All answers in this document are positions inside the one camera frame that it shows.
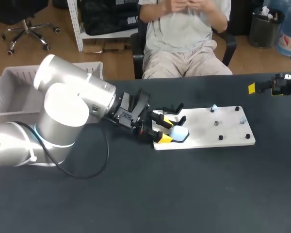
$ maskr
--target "black bag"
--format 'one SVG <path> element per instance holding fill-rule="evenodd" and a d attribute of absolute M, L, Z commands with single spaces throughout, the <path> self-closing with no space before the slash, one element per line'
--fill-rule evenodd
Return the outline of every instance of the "black bag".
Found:
<path fill-rule="evenodd" d="M 88 35 L 138 28 L 138 0 L 83 0 L 81 18 Z"/>

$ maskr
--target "person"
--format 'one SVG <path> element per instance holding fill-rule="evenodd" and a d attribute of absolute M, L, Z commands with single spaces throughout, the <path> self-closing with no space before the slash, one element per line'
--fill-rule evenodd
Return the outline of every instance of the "person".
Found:
<path fill-rule="evenodd" d="M 178 78 L 232 74 L 213 50 L 212 29 L 227 29 L 231 0 L 139 0 L 148 23 L 144 75 Z"/>

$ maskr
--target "beige pants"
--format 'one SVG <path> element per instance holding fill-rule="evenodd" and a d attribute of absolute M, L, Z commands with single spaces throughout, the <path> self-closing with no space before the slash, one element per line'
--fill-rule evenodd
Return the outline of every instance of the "beige pants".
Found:
<path fill-rule="evenodd" d="M 146 52 L 143 79 L 232 74 L 213 53 L 216 46 L 212 40 L 188 53 Z"/>

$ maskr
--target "robotic arm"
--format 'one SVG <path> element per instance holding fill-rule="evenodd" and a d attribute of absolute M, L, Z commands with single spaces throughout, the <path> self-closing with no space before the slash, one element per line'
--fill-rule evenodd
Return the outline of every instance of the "robotic arm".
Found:
<path fill-rule="evenodd" d="M 279 73 L 266 82 L 253 83 L 249 86 L 249 94 L 262 93 L 267 89 L 272 90 L 272 95 L 291 95 L 291 75 Z"/>
<path fill-rule="evenodd" d="M 157 143 L 180 143 L 189 135 L 188 130 L 184 135 L 181 128 L 181 141 L 173 139 L 172 135 L 177 134 L 186 118 L 172 122 L 163 114 L 152 112 L 148 93 L 140 90 L 135 96 L 128 93 L 117 95 L 114 85 L 55 55 L 43 60 L 33 85 L 45 94 L 38 121 L 30 128 L 20 122 L 0 123 L 0 166 L 55 166 L 41 141 L 57 163 L 62 163 L 89 117 L 96 122 L 105 118 Z M 163 110 L 178 114 L 182 108 L 183 104 L 176 110 Z M 171 133 L 166 135 L 152 130 L 152 120 L 170 129 Z"/>

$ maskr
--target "black chair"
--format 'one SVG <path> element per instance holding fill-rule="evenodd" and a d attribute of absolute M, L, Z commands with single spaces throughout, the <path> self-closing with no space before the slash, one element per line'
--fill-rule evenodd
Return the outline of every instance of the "black chair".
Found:
<path fill-rule="evenodd" d="M 140 15 L 141 6 L 138 5 L 138 16 Z M 133 55 L 134 69 L 135 69 L 135 79 L 142 79 L 143 76 L 143 61 L 144 61 L 144 49 L 146 46 L 146 31 L 147 23 L 143 23 L 138 17 L 138 33 L 130 36 L 130 43 Z M 237 42 L 234 36 L 224 32 L 217 33 L 226 42 L 226 51 L 223 57 L 223 64 L 228 66 L 231 61 L 235 49 L 237 47 Z"/>
<path fill-rule="evenodd" d="M 49 50 L 49 45 L 42 35 L 34 30 L 42 27 L 51 27 L 56 33 L 60 32 L 60 28 L 50 23 L 33 26 L 29 17 L 34 17 L 34 14 L 41 11 L 48 6 L 49 0 L 0 0 L 0 22 L 7 25 L 14 25 L 22 21 L 22 28 L 8 29 L 2 33 L 2 39 L 5 40 L 5 33 L 19 32 L 19 34 L 12 40 L 7 51 L 9 55 L 14 54 L 14 47 L 16 42 L 25 34 L 31 34 L 39 39 L 43 44 L 43 49 Z"/>

